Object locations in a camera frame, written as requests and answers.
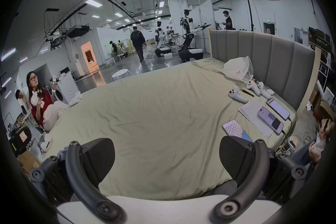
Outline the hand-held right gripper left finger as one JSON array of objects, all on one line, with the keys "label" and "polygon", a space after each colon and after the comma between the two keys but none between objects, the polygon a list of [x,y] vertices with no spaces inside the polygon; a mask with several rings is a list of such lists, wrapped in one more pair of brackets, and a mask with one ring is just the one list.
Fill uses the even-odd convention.
[{"label": "hand-held right gripper left finger", "polygon": [[110,138],[97,138],[69,146],[46,159],[29,173],[29,180],[54,206],[77,198],[103,223],[126,222],[125,211],[99,190],[99,184],[115,162],[115,147]]}]

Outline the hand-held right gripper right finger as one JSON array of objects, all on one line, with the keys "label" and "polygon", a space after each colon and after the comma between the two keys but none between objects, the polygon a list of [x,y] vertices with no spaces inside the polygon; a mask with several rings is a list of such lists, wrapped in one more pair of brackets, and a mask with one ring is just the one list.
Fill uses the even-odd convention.
[{"label": "hand-held right gripper right finger", "polygon": [[288,202],[303,186],[307,169],[286,154],[275,154],[263,139],[250,142],[224,136],[219,146],[222,166],[237,183],[237,189],[211,211],[214,224],[239,218],[263,193],[267,201]]}]

